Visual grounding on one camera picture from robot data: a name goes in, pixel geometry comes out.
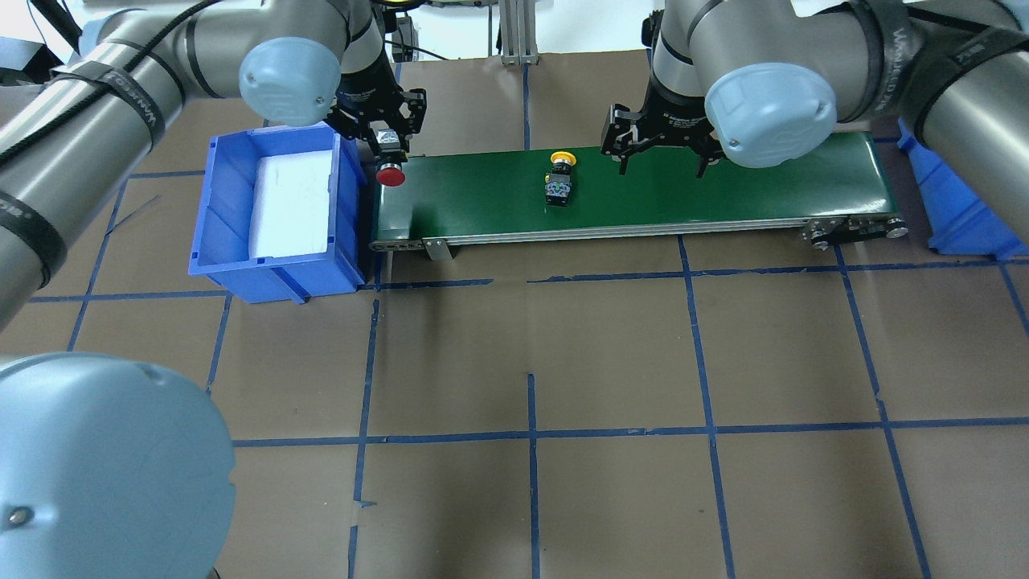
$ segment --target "screw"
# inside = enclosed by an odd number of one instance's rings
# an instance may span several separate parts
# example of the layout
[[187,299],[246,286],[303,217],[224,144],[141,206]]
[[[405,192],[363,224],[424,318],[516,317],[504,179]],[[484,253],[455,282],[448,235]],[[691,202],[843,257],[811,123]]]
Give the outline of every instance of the screw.
[[7,524],[11,527],[22,527],[23,524],[32,520],[34,513],[29,507],[15,507],[9,515],[7,515]]

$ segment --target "black cable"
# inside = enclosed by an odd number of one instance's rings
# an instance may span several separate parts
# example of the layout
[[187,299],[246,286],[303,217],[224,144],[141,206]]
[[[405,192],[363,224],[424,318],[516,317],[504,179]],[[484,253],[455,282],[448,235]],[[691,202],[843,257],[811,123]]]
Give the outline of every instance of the black cable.
[[[130,59],[130,61],[125,66],[125,71],[132,72],[133,70],[135,70],[136,67],[139,66],[141,62],[143,62],[143,59],[145,59],[151,51],[153,51],[153,48],[155,48],[157,44],[159,44],[161,41],[165,39],[166,36],[171,34],[173,30],[178,28],[185,21],[192,17],[197,12],[203,10],[204,8],[207,8],[208,6],[217,4],[218,2],[221,2],[221,0],[204,0],[203,2],[194,4],[193,6],[183,10],[179,15],[172,19],[172,22],[168,23],[168,25],[165,26],[165,28],[161,29],[161,31],[157,32],[157,34],[153,38],[151,38],[149,42],[146,43],[146,45],[143,46],[142,50],[140,50],[139,52],[136,53],[136,56]],[[61,114],[55,116],[46,124],[43,124],[39,129],[36,129],[33,133],[27,135],[22,140],[7,147],[6,150],[0,152],[0,167],[3,167],[7,162],[9,162],[11,158],[14,158],[22,152],[25,152],[26,149],[39,142],[41,139],[43,139],[54,131],[57,131],[61,126],[68,123],[69,120],[71,120],[76,115],[81,113],[83,110],[90,108],[94,103],[103,98],[103,96],[106,95],[108,92],[110,92],[110,89],[111,89],[110,86],[106,84],[100,88],[97,88],[96,91],[86,95],[82,100],[78,101],[77,103],[65,109],[63,112],[61,112]]]
[[[400,44],[399,42],[394,42],[392,40],[384,40],[383,42],[386,42],[387,44],[392,44],[394,46],[400,46],[401,48],[404,47],[403,44]],[[429,55],[430,57],[435,57],[441,61],[450,60],[447,57],[440,57],[439,55],[433,52],[432,50],[426,50],[425,48],[419,48],[418,46],[407,46],[407,48],[411,48],[412,50],[418,50],[419,52],[425,52],[426,55]]]
[[429,0],[371,0],[372,3],[397,10],[414,10]]
[[44,46],[46,46],[47,45],[46,44],[46,37],[43,36],[43,30],[41,28],[39,28],[39,23],[36,22],[36,13],[32,11],[31,0],[25,0],[25,7],[26,7],[26,9],[29,10],[29,17],[32,19],[32,24],[36,27],[36,32],[39,33],[39,41],[42,42]]
[[[411,17],[411,15],[407,14],[406,10],[403,11],[403,15],[404,15],[404,17],[407,17],[407,19]],[[400,28],[399,19],[397,19],[397,23],[396,23],[396,34],[400,38],[400,58],[405,58],[407,56],[405,53],[407,51],[407,41],[403,38],[403,29]]]

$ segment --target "white foam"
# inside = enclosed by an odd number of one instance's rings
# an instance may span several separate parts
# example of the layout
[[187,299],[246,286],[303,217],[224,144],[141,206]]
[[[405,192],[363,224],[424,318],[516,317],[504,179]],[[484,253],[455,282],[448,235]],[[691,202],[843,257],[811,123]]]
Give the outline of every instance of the white foam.
[[250,257],[288,257],[328,248],[332,151],[265,156],[257,166]]

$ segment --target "blue tape line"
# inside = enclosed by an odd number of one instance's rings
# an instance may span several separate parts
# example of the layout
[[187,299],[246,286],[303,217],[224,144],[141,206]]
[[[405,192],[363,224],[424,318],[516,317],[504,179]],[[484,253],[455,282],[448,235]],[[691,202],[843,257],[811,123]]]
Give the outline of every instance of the blue tape line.
[[873,431],[881,428],[883,428],[881,423],[817,423],[812,425],[741,425],[717,427],[716,430],[718,434],[772,434]]
[[529,65],[522,65],[522,122],[525,150],[532,144],[532,130],[529,126]]
[[724,276],[741,274],[778,275],[784,273],[827,273],[837,270],[837,265],[805,265],[789,267],[756,267],[756,268],[709,268],[689,272],[691,277]]
[[636,436],[695,436],[708,434],[707,427],[665,427],[658,429],[583,429],[539,431],[536,438],[624,438]]
[[457,279],[452,281],[412,281],[405,283],[371,283],[361,285],[360,289],[425,289],[428,287],[468,287],[471,285],[489,285],[493,279]]
[[879,407],[879,419],[882,422],[883,433],[886,436],[886,447],[890,454],[890,462],[893,464],[893,474],[896,477],[897,487],[900,492],[900,502],[903,505],[904,515],[908,517],[908,528],[911,531],[912,542],[915,546],[915,555],[918,557],[918,566],[922,570],[922,578],[931,579],[932,573],[929,571],[929,559],[925,555],[922,533],[919,531],[918,521],[915,519],[915,509],[912,506],[911,495],[908,492],[908,481],[904,478],[903,467],[900,466],[900,454],[897,451],[896,441],[893,439],[893,429],[890,427],[889,414],[886,412],[886,403],[883,402],[881,397],[879,376],[876,373],[876,366],[872,360],[872,349],[868,347],[868,337],[864,332],[864,323],[861,322],[861,313],[857,307],[857,298],[854,296],[854,286],[851,284],[850,274],[847,270],[847,261],[839,245],[833,250],[837,255],[837,263],[840,265],[840,276],[843,278],[844,289],[847,292],[847,301],[850,303],[850,314],[854,320],[854,329],[857,331],[857,338],[861,345],[861,354],[864,356],[868,382],[872,384],[872,392],[876,398],[876,405]]
[[375,286],[376,293],[382,291],[383,284],[383,261],[386,260],[386,255],[384,253],[376,253],[376,276],[375,276]]
[[529,374],[529,513],[532,533],[532,579],[539,579],[539,468],[536,460],[536,376]]
[[376,338],[379,332],[379,300],[371,304],[371,325],[368,330],[368,356],[364,365],[364,397],[361,402],[361,443],[357,447],[357,468],[354,473],[354,501],[361,500],[364,486],[364,451],[363,442],[368,436],[368,413],[371,408],[371,378],[376,366]]
[[1029,417],[999,419],[941,419],[929,421],[891,421],[894,429],[954,429],[968,427],[1016,427],[1029,425]]
[[211,356],[211,370],[207,373],[207,392],[210,394],[211,386],[218,375],[218,362],[221,361],[221,346],[225,340],[225,329],[228,328],[228,311],[233,307],[233,297],[225,296],[225,306],[221,311],[221,323],[218,325],[218,337],[214,340],[214,354]]
[[324,438],[264,438],[256,440],[234,440],[237,448],[277,448],[280,446],[350,446],[361,443],[361,437],[334,436]]
[[623,279],[668,279],[682,277],[681,270],[655,270],[648,273],[597,273],[586,275],[555,275],[546,279],[530,279],[526,283],[565,283],[568,281],[613,281]]
[[[1029,417],[1004,417],[985,419],[938,419],[920,421],[891,421],[890,427],[901,430],[918,429],[951,429],[968,427],[1013,427],[1029,426]],[[883,428],[878,423],[815,423],[799,425],[735,425],[715,427],[719,435],[737,434],[779,434],[779,433],[815,433],[815,432],[846,432],[874,431]],[[583,430],[553,430],[539,431],[534,434],[536,439],[561,438],[627,438],[646,436],[706,436],[707,427],[664,427],[657,429],[583,429]],[[235,440],[238,448],[263,448],[276,446],[353,446],[358,444],[440,444],[460,442],[483,442],[491,440],[528,440],[529,431],[500,431],[489,433],[464,433],[442,435],[400,435],[374,436],[340,436],[324,438],[273,438]]]
[[436,444],[441,442],[482,442],[486,440],[525,440],[526,431],[502,431],[495,433],[466,433],[442,435],[399,435],[368,437],[368,444]]
[[689,328],[694,335],[694,351],[697,355],[697,372],[701,383],[701,398],[704,401],[704,424],[707,428],[708,450],[711,456],[711,476],[714,483],[714,500],[718,508],[718,527],[721,529],[721,548],[725,557],[725,574],[729,579],[736,579],[736,565],[733,560],[733,544],[729,536],[729,514],[725,511],[725,493],[721,482],[721,464],[718,461],[717,430],[714,424],[714,411],[711,407],[711,392],[708,389],[707,366],[704,364],[704,347],[701,342],[701,327],[697,317],[697,299],[694,293],[694,280],[689,268],[689,256],[682,236],[678,236],[679,257],[682,259],[683,279],[686,282],[686,304],[689,310]]
[[863,265],[846,265],[847,270],[903,270],[918,268],[960,268],[960,267],[994,267],[1004,261],[930,261],[927,263],[875,263]]
[[1000,274],[1004,276],[1004,285],[1007,286],[1007,293],[1012,295],[1012,302],[1015,304],[1015,312],[1019,314],[1022,329],[1025,330],[1026,336],[1029,336],[1029,318],[1026,317],[1025,306],[1022,305],[1022,297],[1019,295],[1018,287],[1015,286],[1015,280],[1012,279],[1012,272],[1007,270],[1006,263],[1000,265]]
[[350,528],[350,541],[347,546],[347,579],[354,579],[354,570],[357,567],[357,526]]
[[201,169],[200,171],[166,171],[164,173],[134,173],[129,175],[130,179],[164,179],[166,177],[199,177],[204,175],[205,171]]
[[230,296],[224,289],[201,289],[196,292],[152,292],[144,294],[98,294],[85,296],[41,296],[30,303],[120,302],[131,300],[174,300],[184,298],[223,298]]
[[90,274],[90,284],[85,287],[85,299],[82,300],[82,306],[78,309],[78,318],[75,319],[75,326],[72,328],[71,337],[68,339],[68,352],[73,352],[76,342],[78,342],[78,333],[81,332],[82,322],[85,320],[85,309],[90,305],[87,298],[93,295],[93,288],[97,285],[100,265],[104,262],[104,254],[107,253],[107,244],[111,241],[111,228],[118,218],[118,209],[121,208],[121,200],[125,198],[128,187],[129,181],[122,182],[121,186],[118,187],[117,196],[114,197],[114,208],[111,209],[111,216],[107,219],[107,228],[104,229],[107,232],[104,233],[104,239],[100,242],[100,250],[97,251],[97,260],[94,261],[93,273]]

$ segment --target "robotic arm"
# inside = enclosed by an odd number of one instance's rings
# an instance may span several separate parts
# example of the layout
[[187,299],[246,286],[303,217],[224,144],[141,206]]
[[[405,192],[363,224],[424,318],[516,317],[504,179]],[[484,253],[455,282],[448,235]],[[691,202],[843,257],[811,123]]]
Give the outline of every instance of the robotic arm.
[[397,178],[425,91],[394,80],[368,0],[208,9],[217,2],[90,23],[84,59],[0,131],[0,328],[193,98],[242,96],[286,124],[325,119]]
[[1026,29],[1026,0],[851,0],[809,17],[789,0],[669,0],[644,23],[643,107],[611,107],[602,151],[623,172],[654,145],[690,147],[699,176],[722,156],[773,167],[838,121],[899,113],[1029,239]]

